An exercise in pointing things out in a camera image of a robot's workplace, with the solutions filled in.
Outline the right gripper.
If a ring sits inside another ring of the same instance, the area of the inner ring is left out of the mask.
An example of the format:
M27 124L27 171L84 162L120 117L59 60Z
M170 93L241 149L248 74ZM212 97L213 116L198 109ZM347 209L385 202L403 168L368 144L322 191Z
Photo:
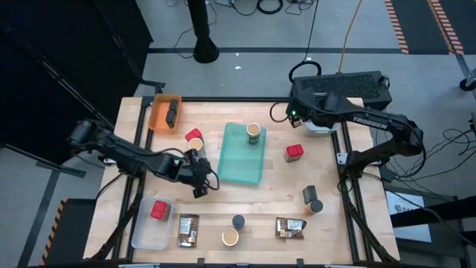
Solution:
M303 122L310 121L317 127L331 128L338 122L335 113L341 96L336 93L317 93L310 99L294 91L289 93L289 103L286 107L287 118L293 128Z

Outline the tan lid glass spice jar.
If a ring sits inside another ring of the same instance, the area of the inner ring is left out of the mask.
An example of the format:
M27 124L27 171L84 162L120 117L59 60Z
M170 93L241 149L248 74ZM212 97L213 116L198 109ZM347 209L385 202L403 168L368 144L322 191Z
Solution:
M200 158L206 157L204 142L200 138L192 138L187 144L190 150L196 150Z
M256 144L260 139L261 127L259 124L250 123L246 127L246 132L248 135L248 143L249 144Z

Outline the teal plastic bin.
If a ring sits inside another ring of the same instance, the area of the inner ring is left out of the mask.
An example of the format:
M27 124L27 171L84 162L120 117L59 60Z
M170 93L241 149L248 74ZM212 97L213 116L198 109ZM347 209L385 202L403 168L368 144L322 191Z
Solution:
M257 185L263 176L267 129L260 128L257 142L249 142L247 125L227 123L218 164L221 181Z

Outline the brown spice packet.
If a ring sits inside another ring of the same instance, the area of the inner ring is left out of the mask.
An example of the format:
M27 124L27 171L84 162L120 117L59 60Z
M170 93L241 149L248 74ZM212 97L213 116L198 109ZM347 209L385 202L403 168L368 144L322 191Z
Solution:
M180 214L177 237L178 247L196 248L199 218L198 214Z
M275 220L275 236L285 239L303 240L303 230L307 222L301 219L277 217Z

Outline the paper cup front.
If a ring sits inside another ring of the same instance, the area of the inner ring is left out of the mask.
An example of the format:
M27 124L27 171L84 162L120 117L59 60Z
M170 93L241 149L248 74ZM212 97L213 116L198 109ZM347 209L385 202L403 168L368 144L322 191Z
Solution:
M239 233L236 229L226 229L222 233L222 242L226 246L235 246L239 241Z

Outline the orange spice bottle black cap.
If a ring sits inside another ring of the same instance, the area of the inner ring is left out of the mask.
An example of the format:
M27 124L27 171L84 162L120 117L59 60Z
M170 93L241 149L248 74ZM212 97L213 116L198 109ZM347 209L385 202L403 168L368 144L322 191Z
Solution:
M312 216L322 211L324 208L323 203L320 200L312 200L304 207L303 213L306 216Z

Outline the black computer case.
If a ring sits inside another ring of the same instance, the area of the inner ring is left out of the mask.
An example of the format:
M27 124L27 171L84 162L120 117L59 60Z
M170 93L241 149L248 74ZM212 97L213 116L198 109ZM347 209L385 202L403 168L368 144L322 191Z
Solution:
M391 103L390 79L380 71L296 77L293 92L330 93L361 98L366 107L383 110Z

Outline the orange plastic bin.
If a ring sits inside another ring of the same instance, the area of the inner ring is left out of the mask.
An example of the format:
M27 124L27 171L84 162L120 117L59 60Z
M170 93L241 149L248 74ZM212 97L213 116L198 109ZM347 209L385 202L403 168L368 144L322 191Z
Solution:
M173 129L170 129L165 122L165 117L166 117L167 111L169 110L171 100L178 101L176 124ZM156 133L164 133L164 134L176 133L179 128L179 119L181 117L181 111L182 111L181 105L182 105L182 100L180 95L157 94L154 97L154 100L152 102L152 111L149 117L149 129L153 130Z

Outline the black power adapter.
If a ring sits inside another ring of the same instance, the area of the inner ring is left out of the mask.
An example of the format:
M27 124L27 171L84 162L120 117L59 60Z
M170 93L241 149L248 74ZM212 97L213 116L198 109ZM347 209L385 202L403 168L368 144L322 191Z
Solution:
M388 169L385 166L379 168L381 179L385 182L392 183L393 180L397 178L397 174Z

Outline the black floor stand pole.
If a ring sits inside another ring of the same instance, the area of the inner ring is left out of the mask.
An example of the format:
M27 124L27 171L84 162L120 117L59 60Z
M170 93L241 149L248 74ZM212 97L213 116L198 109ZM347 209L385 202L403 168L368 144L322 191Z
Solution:
M187 0L196 44L193 58L198 63L212 63L219 57L219 49L210 38L208 11L205 0Z

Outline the white printed sign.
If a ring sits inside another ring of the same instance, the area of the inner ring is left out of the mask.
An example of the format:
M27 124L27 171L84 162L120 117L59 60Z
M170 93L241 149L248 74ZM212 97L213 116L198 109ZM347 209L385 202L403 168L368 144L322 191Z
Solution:
M386 191L387 206L390 215L399 214L411 210L418 209L424 206L424 199L418 195L397 193L393 194ZM396 238L413 240L425 243L431 243L431 233L428 224L408 226L408 227L394 227L394 234Z

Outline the black mat orange stripes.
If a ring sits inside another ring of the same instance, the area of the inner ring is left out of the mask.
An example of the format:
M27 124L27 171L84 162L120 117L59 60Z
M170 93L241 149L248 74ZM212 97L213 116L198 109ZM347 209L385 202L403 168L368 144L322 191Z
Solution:
M404 54L476 54L476 0L384 0Z

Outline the black metal beam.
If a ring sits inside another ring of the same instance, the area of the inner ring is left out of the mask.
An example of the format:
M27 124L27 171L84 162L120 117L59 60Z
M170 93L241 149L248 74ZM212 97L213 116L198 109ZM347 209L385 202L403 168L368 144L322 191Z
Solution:
M476 217L476 196L390 216L393 227L417 226Z

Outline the black partition curtain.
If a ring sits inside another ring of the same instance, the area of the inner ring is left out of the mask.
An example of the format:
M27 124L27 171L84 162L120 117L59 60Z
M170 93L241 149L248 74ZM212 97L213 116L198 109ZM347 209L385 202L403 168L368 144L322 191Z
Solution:
M151 43L136 0L0 0L0 144L69 160L78 121L116 121Z

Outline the black table frame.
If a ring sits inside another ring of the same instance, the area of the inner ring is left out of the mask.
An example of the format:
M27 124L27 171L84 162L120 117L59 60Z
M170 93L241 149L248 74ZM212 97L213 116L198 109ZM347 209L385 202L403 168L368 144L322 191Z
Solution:
M256 123L267 129L263 176L258 185L221 181L210 175L213 188L204 197L195 198L190 187L167 182L148 174L144 184L145 197L171 200L175 206L169 244L163 250L135 249L130 243L132 232L125 229L119 255L135 263L188 264L203 259L206 264L351 264L354 260L378 258L374 250L366 250L360 228L346 214L342 193L361 202L369 229L381 245L398 256L396 238L387 208L378 169L368 167L357 185L341 184L335 155L349 141L353 149L366 150L373 144L367 127L350 123L338 131L336 138L305 136L282 119L284 104L264 98L192 98L186 97L178 131L172 135L151 133L148 127L150 109L141 107L140 98L124 98L118 111L115 133L152 150L187 148L186 132L197 128L205 139L205 152L213 167L219 163L222 137L227 123ZM284 152L288 146L300 144L304 154L296 162L287 163ZM303 189L314 185L324 208L312 216L303 213L306 204ZM198 214L199 230L196 248L177 246L180 214ZM245 226L236 229L239 241L235 246L222 242L222 233L234 229L232 218L241 214ZM277 217L307 222L303 240L275 236Z

